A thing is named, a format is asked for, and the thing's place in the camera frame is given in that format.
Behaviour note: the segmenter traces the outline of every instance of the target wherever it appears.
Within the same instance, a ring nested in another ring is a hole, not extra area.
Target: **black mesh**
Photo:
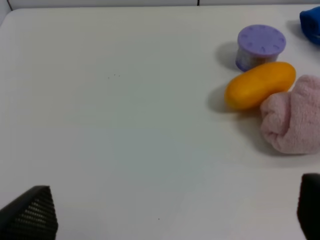
[[[49,186],[34,186],[0,210],[0,240],[54,240],[57,230]]]
[[[320,174],[302,176],[297,215],[305,238],[320,240]]]

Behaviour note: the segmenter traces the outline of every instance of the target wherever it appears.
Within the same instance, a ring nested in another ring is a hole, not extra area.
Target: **white tabletop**
[[[58,240],[303,240],[303,173],[226,112],[238,32],[278,28],[318,74],[313,5],[23,9],[0,27],[0,207],[50,185]]]

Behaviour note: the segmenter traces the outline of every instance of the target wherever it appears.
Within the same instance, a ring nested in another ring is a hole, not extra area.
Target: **small jar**
[[[250,25],[240,31],[238,45],[235,64],[246,72],[261,64],[275,62],[285,49],[286,38],[272,26]]]

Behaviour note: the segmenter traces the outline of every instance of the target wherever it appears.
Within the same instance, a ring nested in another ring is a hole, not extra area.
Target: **jar lid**
[[[250,25],[239,32],[238,44],[245,51],[258,57],[280,54],[286,46],[285,36],[267,25]]]

